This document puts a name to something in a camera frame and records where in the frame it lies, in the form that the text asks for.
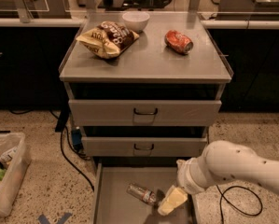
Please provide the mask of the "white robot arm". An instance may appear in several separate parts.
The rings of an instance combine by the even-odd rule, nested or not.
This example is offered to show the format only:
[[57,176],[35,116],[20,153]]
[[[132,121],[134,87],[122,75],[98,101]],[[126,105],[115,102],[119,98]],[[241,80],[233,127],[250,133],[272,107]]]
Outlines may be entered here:
[[262,158],[250,147],[219,140],[209,144],[198,158],[176,163],[176,185],[159,204],[162,216],[173,212],[189,195],[234,180],[251,182],[279,195],[279,161]]

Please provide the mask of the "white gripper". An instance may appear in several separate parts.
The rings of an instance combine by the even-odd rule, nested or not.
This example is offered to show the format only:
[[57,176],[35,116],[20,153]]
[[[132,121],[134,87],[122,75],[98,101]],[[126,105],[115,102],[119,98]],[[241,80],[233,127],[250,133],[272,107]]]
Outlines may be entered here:
[[189,160],[177,160],[177,186],[172,185],[165,194],[164,199],[160,202],[158,212],[162,216],[167,216],[178,206],[182,205],[189,195],[195,195],[204,192],[204,188],[199,186],[193,179],[190,167],[197,163],[196,158]]

